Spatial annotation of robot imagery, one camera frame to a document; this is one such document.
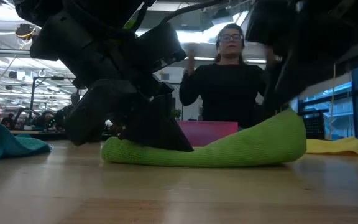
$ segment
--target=black cable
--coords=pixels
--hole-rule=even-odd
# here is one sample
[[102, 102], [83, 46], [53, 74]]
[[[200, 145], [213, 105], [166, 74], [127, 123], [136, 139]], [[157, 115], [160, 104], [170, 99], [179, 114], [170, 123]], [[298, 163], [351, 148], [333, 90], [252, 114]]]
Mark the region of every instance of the black cable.
[[139, 29], [140, 25], [142, 24], [142, 22], [143, 22], [143, 20], [144, 20], [144, 17], [146, 16], [147, 8], [148, 8], [148, 6], [147, 6], [146, 4], [144, 4], [144, 5], [142, 6], [142, 9], [140, 9], [140, 11], [139, 11], [139, 13], [138, 13], [138, 15], [137, 15], [137, 18], [136, 18], [136, 22], [135, 22], [135, 24], [131, 27], [131, 30], [132, 30], [133, 32], [136, 32], [136, 31]]
[[212, 0], [212, 1], [204, 2], [204, 3], [200, 3], [200, 4], [195, 4], [195, 5], [192, 5], [192, 6], [187, 6], [187, 7], [178, 9], [176, 11], [173, 11], [171, 14], [165, 16], [162, 19], [161, 24], [165, 23], [165, 22], [168, 22], [170, 19], [172, 19], [172, 18], [174, 18], [176, 16], [179, 16], [180, 14], [183, 14], [183, 13], [186, 13], [186, 12], [191, 12], [191, 11], [194, 11], [194, 10], [197, 10], [197, 9], [203, 9], [205, 7], [210, 7], [210, 6], [219, 4], [222, 1], [223, 0]]

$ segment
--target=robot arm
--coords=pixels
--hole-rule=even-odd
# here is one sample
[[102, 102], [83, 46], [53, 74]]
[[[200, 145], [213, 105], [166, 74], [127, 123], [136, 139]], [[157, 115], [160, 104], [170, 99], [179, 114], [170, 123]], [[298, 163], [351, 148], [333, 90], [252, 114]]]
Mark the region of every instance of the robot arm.
[[277, 108], [334, 73], [358, 67], [342, 57], [358, 44], [358, 1], [256, 0], [246, 39], [272, 46], [283, 59], [270, 69], [264, 95], [264, 106]]
[[[153, 72], [186, 57], [167, 22], [173, 16], [212, 6], [210, 1], [179, 9], [140, 37], [147, 7], [155, 0], [16, 0], [21, 18], [42, 27], [30, 55], [60, 59], [88, 91], [65, 119], [65, 132], [81, 145], [100, 136], [106, 116], [122, 127], [120, 139], [179, 151], [192, 147], [171, 115], [172, 91]], [[144, 3], [131, 29], [126, 22]]]

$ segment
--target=green towel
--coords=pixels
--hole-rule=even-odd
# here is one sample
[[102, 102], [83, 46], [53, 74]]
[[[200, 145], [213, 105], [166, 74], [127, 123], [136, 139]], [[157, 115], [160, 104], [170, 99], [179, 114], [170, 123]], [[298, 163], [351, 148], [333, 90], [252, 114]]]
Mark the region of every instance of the green towel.
[[306, 152], [303, 120], [293, 110], [193, 152], [179, 152], [109, 138], [101, 155], [107, 162], [174, 167], [249, 167], [291, 162]]

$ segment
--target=yellow towel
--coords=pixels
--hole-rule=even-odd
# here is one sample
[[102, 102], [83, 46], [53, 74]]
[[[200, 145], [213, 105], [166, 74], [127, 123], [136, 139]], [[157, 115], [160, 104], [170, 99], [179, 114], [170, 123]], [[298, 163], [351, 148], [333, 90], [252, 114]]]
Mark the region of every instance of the yellow towel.
[[355, 137], [337, 141], [308, 139], [306, 140], [306, 148], [306, 153], [310, 154], [358, 155], [358, 139]]

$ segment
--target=dark hair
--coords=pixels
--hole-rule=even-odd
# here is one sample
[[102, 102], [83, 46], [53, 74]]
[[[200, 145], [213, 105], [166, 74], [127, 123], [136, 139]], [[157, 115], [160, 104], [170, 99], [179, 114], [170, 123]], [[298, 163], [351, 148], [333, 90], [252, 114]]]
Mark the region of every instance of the dark hair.
[[[244, 47], [246, 46], [246, 43], [244, 42], [244, 33], [241, 29], [241, 27], [235, 23], [232, 24], [228, 24], [226, 26], [224, 26], [221, 31], [219, 31], [218, 36], [216, 38], [216, 49], [219, 48], [219, 46], [221, 45], [221, 35], [223, 34], [223, 32], [227, 29], [236, 29], [239, 31], [241, 37], [242, 37], [242, 42], [241, 42], [241, 47], [244, 49]], [[221, 61], [221, 54], [217, 54], [217, 56], [215, 57], [215, 63], [218, 63]], [[239, 57], [239, 63], [242, 64], [244, 63], [244, 59], [242, 58], [242, 55], [240, 55]]]

